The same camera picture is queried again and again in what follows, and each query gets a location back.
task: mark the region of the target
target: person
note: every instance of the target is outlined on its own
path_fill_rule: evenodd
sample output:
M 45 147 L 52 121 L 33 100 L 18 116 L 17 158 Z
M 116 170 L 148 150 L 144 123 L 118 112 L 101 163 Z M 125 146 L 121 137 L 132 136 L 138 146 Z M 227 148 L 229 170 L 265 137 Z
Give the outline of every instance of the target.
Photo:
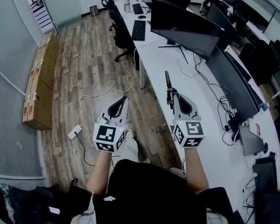
M 138 152 L 131 131 L 125 145 Z M 109 179 L 111 162 L 112 153 L 100 152 L 86 185 L 95 218 L 86 223 L 234 223 L 225 189 L 210 189 L 196 148 L 185 149 L 186 180 L 135 159 L 118 161 Z

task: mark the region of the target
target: trash can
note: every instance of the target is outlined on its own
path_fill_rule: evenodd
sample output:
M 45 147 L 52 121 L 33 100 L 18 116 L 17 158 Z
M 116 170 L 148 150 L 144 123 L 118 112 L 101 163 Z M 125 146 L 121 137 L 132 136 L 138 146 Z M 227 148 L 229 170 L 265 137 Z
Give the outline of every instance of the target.
M 92 17 L 98 15 L 98 6 L 97 5 L 91 6 L 89 9 L 90 9 L 90 14 Z

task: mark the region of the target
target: wooden floor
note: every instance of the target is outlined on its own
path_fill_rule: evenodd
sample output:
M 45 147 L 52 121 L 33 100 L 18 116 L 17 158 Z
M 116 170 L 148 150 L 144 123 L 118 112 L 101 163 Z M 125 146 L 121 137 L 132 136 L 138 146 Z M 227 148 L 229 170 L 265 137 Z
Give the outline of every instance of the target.
M 107 91 L 112 80 L 116 82 L 114 89 L 118 90 L 127 90 L 133 82 L 133 58 L 123 57 L 120 62 L 114 62 L 122 50 L 115 46 L 109 19 L 107 11 L 96 17 L 86 16 L 57 36 L 60 49 L 53 90 L 53 129 L 42 132 L 42 145 L 49 181 L 58 183 L 64 191 L 73 178 L 78 178 L 78 185 L 84 187 L 93 170 L 83 160 L 83 147 L 78 139 L 68 137 L 68 133 L 83 122 L 79 98 Z M 136 74 L 135 85 L 125 95 L 129 98 L 127 124 L 135 132 L 140 158 L 150 158 L 153 164 L 165 169 L 180 168 L 181 162 L 154 90 L 148 79 L 141 90 L 139 72 Z M 92 148 L 94 123 L 106 102 L 122 96 L 111 91 L 97 98 L 85 98 L 80 103 L 86 123 L 79 137 L 90 164 L 94 164 L 98 155 Z

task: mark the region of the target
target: keyboard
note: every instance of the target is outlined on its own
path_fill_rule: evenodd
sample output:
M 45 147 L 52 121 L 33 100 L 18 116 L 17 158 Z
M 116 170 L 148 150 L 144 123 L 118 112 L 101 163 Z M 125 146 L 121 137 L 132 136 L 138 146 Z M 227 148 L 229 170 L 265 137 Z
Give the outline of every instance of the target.
M 135 14 L 144 14 L 140 3 L 133 4 L 133 10 Z
M 132 40 L 133 41 L 145 41 L 145 24 L 146 21 L 135 20 Z

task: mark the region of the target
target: white extension cord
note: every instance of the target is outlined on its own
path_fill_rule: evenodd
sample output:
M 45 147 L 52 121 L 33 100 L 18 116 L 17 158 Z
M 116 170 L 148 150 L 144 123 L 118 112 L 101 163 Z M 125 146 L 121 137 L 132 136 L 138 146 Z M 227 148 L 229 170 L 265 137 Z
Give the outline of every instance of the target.
M 109 90 L 107 90 L 106 92 L 101 93 L 101 94 L 99 94 L 99 95 L 93 95 L 93 96 L 90 96 L 90 95 L 82 95 L 82 96 L 80 97 L 79 103 L 78 103 L 78 107 L 79 107 L 79 111 L 80 111 L 80 113 L 81 113 L 81 115 L 82 115 L 82 117 L 83 117 L 83 124 L 81 125 L 81 128 L 85 125 L 85 117 L 84 117 L 83 112 L 82 112 L 82 110 L 81 110 L 81 108 L 80 108 L 80 102 L 81 102 L 81 100 L 82 100 L 84 97 L 96 98 L 96 97 L 99 97 L 99 96 L 101 96 L 101 95 L 105 95 L 105 94 L 108 93 L 109 91 L 116 91 L 116 92 L 121 92 L 121 93 L 126 93 L 126 92 L 128 92 L 128 91 L 131 89 L 131 87 L 134 85 L 135 78 L 136 78 L 136 76 L 137 76 L 137 73 L 136 73 L 136 60 L 135 60 L 136 49 L 138 49 L 139 47 L 144 47 L 144 46 L 150 45 L 150 44 L 152 44 L 152 43 L 159 42 L 159 41 L 163 41 L 163 40 L 165 40 L 165 39 L 157 40 L 157 41 L 151 42 L 151 43 L 149 43 L 149 44 L 145 44 L 145 45 L 140 45 L 140 46 L 138 46 L 138 47 L 135 48 L 135 50 L 134 50 L 134 69 L 135 69 L 135 76 L 134 76 L 132 85 L 131 85 L 126 91 L 119 91 L 119 90 L 112 89 L 112 88 L 114 87 L 114 85 L 115 85 L 115 81 L 112 80 L 112 81 L 110 81 L 110 83 L 109 83 Z

